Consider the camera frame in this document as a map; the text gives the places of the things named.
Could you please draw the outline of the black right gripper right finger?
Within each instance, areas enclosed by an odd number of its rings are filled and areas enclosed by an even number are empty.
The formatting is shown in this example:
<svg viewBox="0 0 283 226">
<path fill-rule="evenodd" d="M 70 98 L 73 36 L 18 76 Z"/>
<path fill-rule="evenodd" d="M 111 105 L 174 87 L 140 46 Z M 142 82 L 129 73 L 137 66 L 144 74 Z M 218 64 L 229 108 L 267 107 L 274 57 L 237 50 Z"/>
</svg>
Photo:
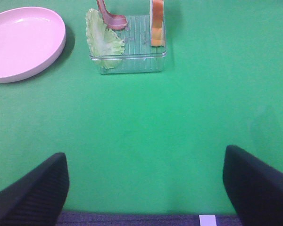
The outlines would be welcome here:
<svg viewBox="0 0 283 226">
<path fill-rule="evenodd" d="M 223 184 L 244 226 L 283 226 L 283 173 L 244 149 L 229 145 Z"/>
</svg>

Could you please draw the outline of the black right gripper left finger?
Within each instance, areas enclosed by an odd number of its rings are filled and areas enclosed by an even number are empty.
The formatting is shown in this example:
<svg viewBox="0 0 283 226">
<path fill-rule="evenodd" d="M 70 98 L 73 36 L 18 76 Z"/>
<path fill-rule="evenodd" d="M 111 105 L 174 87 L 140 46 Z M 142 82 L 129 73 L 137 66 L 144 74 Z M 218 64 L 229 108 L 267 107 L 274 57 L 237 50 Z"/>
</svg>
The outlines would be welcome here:
<svg viewBox="0 0 283 226">
<path fill-rule="evenodd" d="M 53 226 L 69 190 L 64 153 L 55 153 L 0 191 L 0 226 Z"/>
</svg>

